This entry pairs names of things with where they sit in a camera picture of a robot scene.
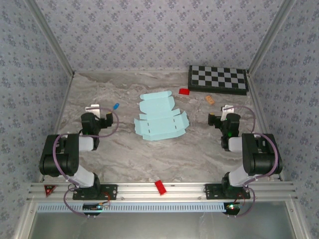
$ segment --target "small wooden block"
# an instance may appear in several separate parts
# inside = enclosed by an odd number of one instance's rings
[[[206,96],[205,99],[207,100],[207,102],[209,102],[211,105],[215,104],[215,101],[213,100],[213,98],[211,96]]]

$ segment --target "patterned wallpaper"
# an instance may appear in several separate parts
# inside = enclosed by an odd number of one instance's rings
[[[270,130],[319,238],[319,2],[298,0],[253,76]]]
[[[9,239],[69,79],[24,1],[0,7],[0,238]]]
[[[282,0],[36,0],[75,71],[248,68]]]

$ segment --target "red rectangular block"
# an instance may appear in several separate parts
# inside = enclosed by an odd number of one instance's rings
[[[181,95],[189,95],[189,89],[181,88],[181,89],[179,90],[179,93],[180,93]]]
[[[155,185],[158,188],[160,195],[163,195],[167,192],[161,180],[158,180],[157,182],[155,182]]]

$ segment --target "blue object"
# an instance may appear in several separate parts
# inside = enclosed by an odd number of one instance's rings
[[[189,126],[186,112],[173,110],[175,101],[171,91],[141,95],[140,119],[134,119],[135,132],[143,139],[153,141],[174,138],[186,133]]]
[[[116,104],[113,106],[113,109],[116,110],[119,106],[120,106],[120,104],[119,104],[119,103],[116,103]]]

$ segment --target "aluminum frame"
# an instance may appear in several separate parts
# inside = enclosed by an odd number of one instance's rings
[[[198,183],[164,183],[167,193],[160,196],[154,183],[115,183],[118,184],[116,203],[203,203],[232,202],[232,200],[207,200],[204,185],[211,182]],[[46,198],[44,183],[32,183],[19,220],[14,239],[27,239],[32,227],[39,203],[61,203],[69,183],[45,183],[57,185],[53,193]],[[256,202],[286,202],[287,210],[297,239],[311,239],[305,218],[301,212],[294,184],[289,181],[258,181],[250,184],[256,193]],[[74,201],[70,193],[70,203],[95,201]]]

